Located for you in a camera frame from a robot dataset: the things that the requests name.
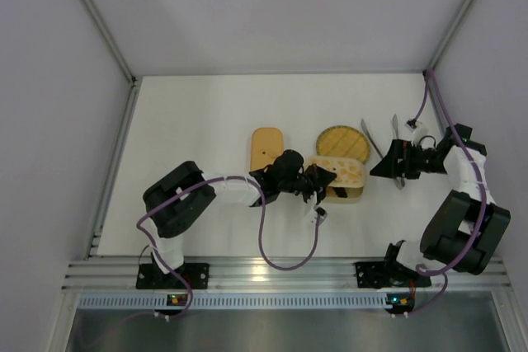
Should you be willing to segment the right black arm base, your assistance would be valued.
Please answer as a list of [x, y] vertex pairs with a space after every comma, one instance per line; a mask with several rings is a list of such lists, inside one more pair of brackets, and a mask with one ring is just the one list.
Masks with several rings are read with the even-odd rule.
[[356, 282], [360, 289], [431, 287], [428, 277], [420, 276], [397, 262], [357, 261]]

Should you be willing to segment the metal food tongs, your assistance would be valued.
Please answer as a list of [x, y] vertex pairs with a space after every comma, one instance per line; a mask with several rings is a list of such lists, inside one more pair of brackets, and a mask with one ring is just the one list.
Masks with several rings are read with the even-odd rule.
[[[384, 154], [381, 152], [378, 145], [375, 143], [370, 131], [368, 130], [367, 124], [364, 119], [361, 119], [360, 126], [361, 126], [362, 133], [366, 136], [368, 142], [370, 143], [372, 148], [375, 150], [379, 159], [382, 159], [384, 157]], [[399, 139], [400, 136], [399, 136], [399, 127], [398, 127], [398, 117], [396, 115], [394, 115], [391, 120], [391, 128], [392, 128], [393, 136], [396, 139]], [[402, 177], [396, 177], [394, 178], [394, 184], [399, 190], [402, 190], [405, 187], [405, 180]]]

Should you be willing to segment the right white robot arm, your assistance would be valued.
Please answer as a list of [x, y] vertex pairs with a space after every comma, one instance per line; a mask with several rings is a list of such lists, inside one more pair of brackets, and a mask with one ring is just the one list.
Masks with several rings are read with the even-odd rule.
[[433, 148], [394, 139], [370, 175], [416, 180], [422, 173], [446, 175], [450, 192], [427, 224], [419, 251], [429, 261], [453, 266], [461, 273], [479, 275], [491, 260], [511, 221], [507, 209], [496, 205], [485, 180], [487, 150], [471, 140], [472, 129], [456, 124], [445, 130]]

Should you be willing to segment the black sea cucumber food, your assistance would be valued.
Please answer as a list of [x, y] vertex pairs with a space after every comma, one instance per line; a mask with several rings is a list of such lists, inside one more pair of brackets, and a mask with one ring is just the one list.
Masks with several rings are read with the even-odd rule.
[[339, 197], [339, 198], [347, 197], [347, 190], [345, 188], [334, 187], [333, 190], [334, 190], [336, 197]]

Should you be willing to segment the orange lunch box lid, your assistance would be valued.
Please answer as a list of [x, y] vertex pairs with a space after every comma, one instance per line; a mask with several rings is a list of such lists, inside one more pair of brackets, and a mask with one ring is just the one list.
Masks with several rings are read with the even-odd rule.
[[273, 127], [261, 127], [252, 133], [250, 164], [252, 162], [271, 165], [284, 151], [282, 132]]

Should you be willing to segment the patterned beige lunch box lid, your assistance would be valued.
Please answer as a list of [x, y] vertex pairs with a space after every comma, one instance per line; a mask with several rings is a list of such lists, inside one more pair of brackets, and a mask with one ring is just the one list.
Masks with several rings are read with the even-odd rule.
[[355, 158], [310, 156], [304, 161], [304, 166], [310, 165], [337, 175], [329, 184], [330, 187], [361, 188], [365, 185], [364, 164]]

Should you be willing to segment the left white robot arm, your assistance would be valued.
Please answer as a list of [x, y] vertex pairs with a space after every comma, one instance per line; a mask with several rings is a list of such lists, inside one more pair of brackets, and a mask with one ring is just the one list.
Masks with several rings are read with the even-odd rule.
[[319, 205], [336, 179], [332, 168], [305, 166], [295, 150], [244, 176], [206, 175], [195, 162], [186, 161], [144, 192], [147, 213], [137, 228], [152, 242], [153, 262], [168, 275], [184, 265], [183, 234], [215, 200], [260, 208], [265, 214], [280, 194], [300, 195], [319, 225], [327, 216]]

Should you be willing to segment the orange lunch box container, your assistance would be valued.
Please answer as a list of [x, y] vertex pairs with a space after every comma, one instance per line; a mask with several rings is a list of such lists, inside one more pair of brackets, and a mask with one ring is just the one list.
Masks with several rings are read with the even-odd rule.
[[266, 166], [266, 163], [260, 163], [260, 162], [252, 162], [250, 164], [250, 171], [257, 171], [261, 170]]

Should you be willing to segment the beige lunch box container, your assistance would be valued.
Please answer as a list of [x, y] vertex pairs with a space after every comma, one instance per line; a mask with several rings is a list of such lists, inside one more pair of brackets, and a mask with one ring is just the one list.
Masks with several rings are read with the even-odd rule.
[[334, 187], [337, 187], [337, 186], [327, 187], [327, 195], [325, 198], [327, 202], [333, 203], [333, 204], [353, 204], [361, 198], [363, 191], [364, 191], [363, 186], [361, 187], [341, 187], [341, 188], [346, 189], [347, 197], [339, 198], [339, 197], [336, 197], [334, 193], [334, 190], [333, 190]]

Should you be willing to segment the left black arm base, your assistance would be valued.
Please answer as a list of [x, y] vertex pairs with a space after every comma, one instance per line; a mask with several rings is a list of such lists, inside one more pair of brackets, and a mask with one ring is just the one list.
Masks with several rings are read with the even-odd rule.
[[[186, 263], [176, 272], [192, 289], [207, 289], [210, 265], [204, 262]], [[155, 263], [141, 264], [135, 287], [142, 289], [185, 289], [184, 284], [171, 273], [164, 274]]]

